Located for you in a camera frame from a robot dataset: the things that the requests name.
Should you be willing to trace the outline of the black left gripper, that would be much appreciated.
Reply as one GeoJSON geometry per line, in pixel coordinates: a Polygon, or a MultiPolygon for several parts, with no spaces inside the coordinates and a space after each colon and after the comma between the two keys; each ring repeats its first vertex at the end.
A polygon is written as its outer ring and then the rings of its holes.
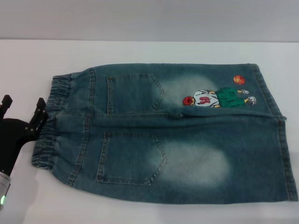
{"type": "MultiPolygon", "coordinates": [[[[12,99],[5,95],[0,105],[0,117],[10,108],[12,99]]],[[[10,175],[21,148],[28,142],[37,140],[48,114],[46,102],[39,98],[34,115],[29,123],[19,119],[0,120],[0,172],[10,175]]]]}

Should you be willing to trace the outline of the blue denim shorts with embroidery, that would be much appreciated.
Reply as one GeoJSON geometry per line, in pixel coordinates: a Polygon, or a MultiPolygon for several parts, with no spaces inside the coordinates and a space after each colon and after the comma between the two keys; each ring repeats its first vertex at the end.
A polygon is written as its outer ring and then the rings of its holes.
{"type": "Polygon", "coordinates": [[[78,190],[163,204],[298,202],[256,64],[111,64],[54,76],[31,163],[78,190]]]}

